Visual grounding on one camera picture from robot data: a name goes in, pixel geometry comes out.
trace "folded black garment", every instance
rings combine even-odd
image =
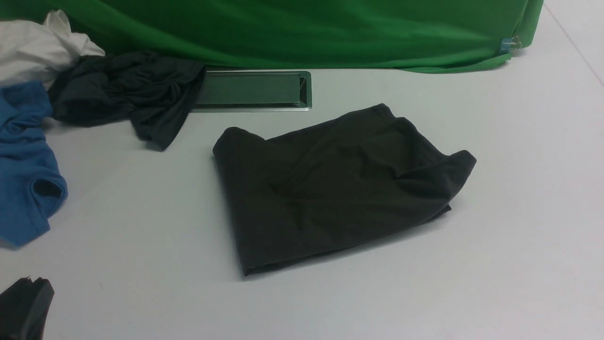
[[[48,90],[54,118],[78,126],[130,119],[142,140],[165,150],[193,108],[205,76],[202,63],[151,51],[87,56]]]
[[[0,294],[0,339],[41,340],[53,296],[43,278],[20,279]]]
[[[244,275],[432,220],[476,163],[443,155],[383,104],[269,140],[229,128],[214,159]]]

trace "crumpled black shirt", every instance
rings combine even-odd
[[[165,150],[174,140],[205,77],[205,65],[152,51],[86,56],[48,90],[53,117],[78,126],[130,119],[137,136]]]
[[[229,128],[213,151],[244,275],[432,220],[476,162],[443,155],[384,104],[269,140]]]

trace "folded t-shirt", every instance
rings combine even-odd
[[[244,275],[437,218],[476,163],[443,155],[383,104],[269,140],[229,128],[214,157]]]

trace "white cloth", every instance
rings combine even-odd
[[[104,56],[86,34],[72,33],[65,12],[51,11],[44,24],[0,21],[0,87],[38,79],[48,89],[80,56]]]

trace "white table surface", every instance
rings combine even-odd
[[[308,113],[192,114],[166,152],[129,123],[51,124],[51,230],[0,249],[0,290],[55,291],[45,340],[603,339],[604,88],[551,14],[498,70],[313,70]],[[211,149],[386,103],[473,174],[435,223],[243,279]]]

